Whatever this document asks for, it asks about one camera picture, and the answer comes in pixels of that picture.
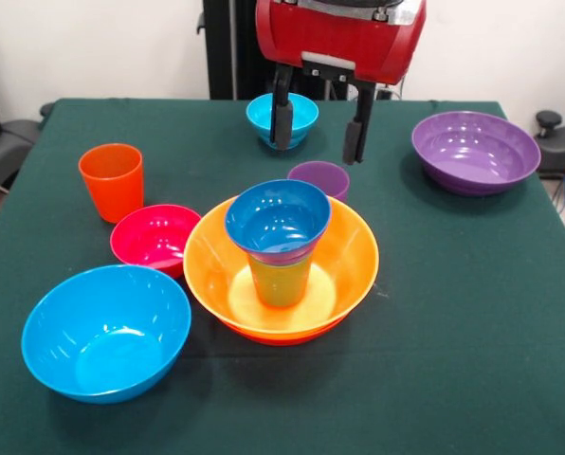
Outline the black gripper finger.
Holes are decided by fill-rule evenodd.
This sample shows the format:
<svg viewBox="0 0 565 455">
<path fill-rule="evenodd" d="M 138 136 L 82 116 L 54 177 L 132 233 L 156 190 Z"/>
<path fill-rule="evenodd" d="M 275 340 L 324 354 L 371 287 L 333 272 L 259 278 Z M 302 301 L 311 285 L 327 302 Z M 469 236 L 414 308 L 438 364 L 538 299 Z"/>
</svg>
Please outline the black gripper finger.
<svg viewBox="0 0 565 455">
<path fill-rule="evenodd" d="M 289 86 L 294 68 L 277 64 L 273 81 L 270 142 L 276 150 L 286 150 L 292 132 L 293 106 L 289 101 Z"/>
<path fill-rule="evenodd" d="M 374 104 L 374 82 L 357 84 L 356 111 L 348 122 L 343 147 L 343 162 L 347 165 L 360 163 L 363 160 L 371 112 Z"/>
</svg>

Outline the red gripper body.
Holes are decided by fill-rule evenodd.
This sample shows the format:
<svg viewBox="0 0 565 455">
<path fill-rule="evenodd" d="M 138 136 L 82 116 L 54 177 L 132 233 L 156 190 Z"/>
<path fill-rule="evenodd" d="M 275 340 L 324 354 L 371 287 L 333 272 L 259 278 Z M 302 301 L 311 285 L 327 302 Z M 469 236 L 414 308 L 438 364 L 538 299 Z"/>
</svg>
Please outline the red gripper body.
<svg viewBox="0 0 565 455">
<path fill-rule="evenodd" d="M 279 64 L 340 64 L 359 81 L 397 84 L 406 75 L 427 3 L 419 1 L 408 25 L 338 16 L 283 1 L 256 4 L 256 30 L 264 56 Z"/>
</svg>

